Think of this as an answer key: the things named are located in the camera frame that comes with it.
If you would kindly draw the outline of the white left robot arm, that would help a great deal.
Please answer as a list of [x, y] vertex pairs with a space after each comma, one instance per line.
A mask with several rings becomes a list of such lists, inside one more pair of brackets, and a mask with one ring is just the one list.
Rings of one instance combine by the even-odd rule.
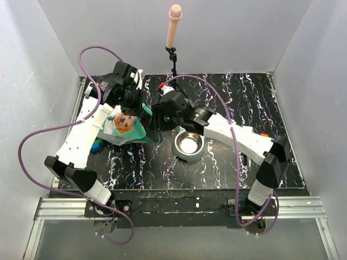
[[115, 212], [111, 192], [97, 180], [97, 173], [87, 169], [92, 145], [105, 121], [115, 108], [133, 119], [141, 118], [143, 71], [118, 61], [113, 72], [95, 76], [85, 84], [84, 98], [78, 119], [55, 156], [45, 159], [45, 166], [60, 180], [71, 184], [97, 203], [98, 212], [105, 217]]

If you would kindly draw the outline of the green pet food bag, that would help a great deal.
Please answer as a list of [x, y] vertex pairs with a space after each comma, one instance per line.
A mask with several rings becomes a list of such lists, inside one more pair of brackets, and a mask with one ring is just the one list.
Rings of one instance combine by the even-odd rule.
[[152, 112], [142, 103], [144, 117], [125, 115], [121, 106], [115, 106], [112, 113], [104, 121], [97, 137], [111, 144], [121, 146], [130, 143], [162, 142], [163, 137], [159, 132], [150, 129]]

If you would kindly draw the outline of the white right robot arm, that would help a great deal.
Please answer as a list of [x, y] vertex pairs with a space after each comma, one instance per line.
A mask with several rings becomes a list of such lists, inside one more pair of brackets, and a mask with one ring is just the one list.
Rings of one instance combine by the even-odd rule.
[[214, 109], [194, 106], [182, 93], [172, 90], [152, 106], [151, 128], [159, 132], [178, 126], [236, 148], [260, 166], [245, 202], [249, 214], [260, 214], [265, 209], [266, 199], [280, 186], [290, 165], [289, 140], [283, 136], [272, 139], [229, 124]]

